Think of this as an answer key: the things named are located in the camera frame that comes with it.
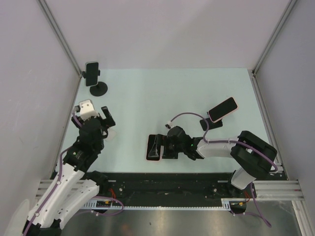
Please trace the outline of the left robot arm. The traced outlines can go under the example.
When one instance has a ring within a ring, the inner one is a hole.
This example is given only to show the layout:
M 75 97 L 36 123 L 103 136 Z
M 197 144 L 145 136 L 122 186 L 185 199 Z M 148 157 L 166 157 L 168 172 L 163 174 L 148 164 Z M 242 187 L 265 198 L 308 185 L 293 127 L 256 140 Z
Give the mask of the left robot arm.
M 109 129 L 115 126 L 108 108 L 101 108 L 105 117 L 94 109 L 91 101 L 76 106 L 79 116 L 72 122 L 79 129 L 76 141 L 61 152 L 59 171 L 38 203 L 29 211 L 23 228 L 25 236 L 59 236 L 75 213 L 94 196 L 104 196 L 109 185 L 106 176 L 88 173 L 104 148 L 104 140 L 113 137 Z

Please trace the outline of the white phone stand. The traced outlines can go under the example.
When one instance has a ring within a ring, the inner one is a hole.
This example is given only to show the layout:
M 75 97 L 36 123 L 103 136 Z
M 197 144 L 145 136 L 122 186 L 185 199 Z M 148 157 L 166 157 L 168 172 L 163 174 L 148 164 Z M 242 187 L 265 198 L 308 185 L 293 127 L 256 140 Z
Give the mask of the white phone stand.
M 117 135 L 117 132 L 113 128 L 107 129 L 107 137 L 104 139 L 106 142 L 112 141 Z

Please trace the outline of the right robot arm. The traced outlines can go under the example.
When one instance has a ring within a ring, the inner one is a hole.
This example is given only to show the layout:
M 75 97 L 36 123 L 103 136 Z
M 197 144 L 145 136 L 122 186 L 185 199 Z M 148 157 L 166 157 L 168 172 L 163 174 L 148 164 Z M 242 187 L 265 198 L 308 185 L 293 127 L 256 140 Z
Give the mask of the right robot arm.
M 249 131 L 225 140 L 207 140 L 205 137 L 192 138 L 183 128 L 173 126 L 166 135 L 148 136 L 146 160 L 178 159 L 180 153 L 191 160 L 233 158 L 240 168 L 227 182 L 226 190 L 232 197 L 239 197 L 256 179 L 278 171 L 274 162 L 276 149 Z

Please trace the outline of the pink case phone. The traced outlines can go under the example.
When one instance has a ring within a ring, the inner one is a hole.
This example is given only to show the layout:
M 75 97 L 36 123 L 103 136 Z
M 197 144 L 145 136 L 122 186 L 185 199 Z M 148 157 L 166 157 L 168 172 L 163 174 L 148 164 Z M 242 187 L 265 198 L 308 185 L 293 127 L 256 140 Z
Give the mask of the pink case phone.
M 147 142 L 146 160 L 160 161 L 161 159 L 162 136 L 160 134 L 149 135 Z
M 211 122 L 216 123 L 238 109 L 238 104 L 233 97 L 230 97 L 208 111 Z

